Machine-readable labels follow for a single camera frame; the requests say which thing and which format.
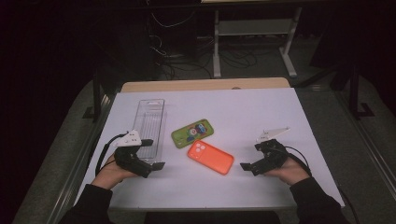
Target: wrist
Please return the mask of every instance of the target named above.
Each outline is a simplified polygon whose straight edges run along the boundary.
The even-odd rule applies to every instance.
[[[122,178],[120,175],[106,175],[99,173],[98,176],[91,182],[91,184],[102,189],[113,189],[121,181]]]

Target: metal frame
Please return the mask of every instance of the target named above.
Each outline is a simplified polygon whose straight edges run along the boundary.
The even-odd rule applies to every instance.
[[[219,63],[219,36],[220,35],[279,35],[288,34],[285,44],[279,48],[283,63],[290,77],[297,77],[293,63],[289,56],[291,42],[300,19],[302,8],[297,7],[292,19],[260,20],[260,21],[219,21],[219,11],[215,13],[215,46],[213,53],[213,76],[221,77]]]

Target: clear plastic box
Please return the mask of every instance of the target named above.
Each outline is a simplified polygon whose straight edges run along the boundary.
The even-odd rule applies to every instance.
[[[165,130],[166,113],[165,100],[141,100],[134,118],[134,129],[139,132],[141,139],[152,139],[150,147],[141,147],[137,157],[147,163],[161,161],[163,133]]]

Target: black sleeve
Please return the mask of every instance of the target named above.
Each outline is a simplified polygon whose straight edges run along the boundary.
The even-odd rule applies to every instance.
[[[341,205],[327,195],[315,178],[310,177],[290,187],[297,203],[300,224],[349,223],[341,211]]]
[[[112,195],[111,190],[86,185],[76,205],[66,212],[59,223],[112,223],[107,214]]]

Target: table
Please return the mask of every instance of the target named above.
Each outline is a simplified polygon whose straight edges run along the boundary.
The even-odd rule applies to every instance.
[[[277,82],[281,83],[280,88],[274,88]],[[252,84],[253,89],[248,89],[248,83]],[[172,91],[166,84],[177,86],[177,91]],[[145,88],[152,85],[153,88],[141,91],[138,89],[140,85]],[[168,211],[273,210],[293,207],[295,202],[286,184],[274,177],[253,176],[239,165],[240,162],[254,162],[262,158],[254,144],[263,129],[284,127],[290,127],[290,131],[280,135],[277,140],[302,151],[313,170],[313,176],[324,191],[344,206],[296,92],[282,78],[125,84],[115,98],[82,187],[93,180],[94,168],[104,144],[113,136],[131,130],[137,104],[145,99],[165,100],[162,161],[166,164],[161,171],[152,172],[148,178],[126,179],[117,185],[113,189],[111,208]],[[171,132],[198,119],[208,119],[215,129],[215,133],[204,141],[234,155],[233,167],[227,175],[220,175],[192,161],[187,157],[189,147],[175,147]],[[114,150],[111,147],[106,158]]]

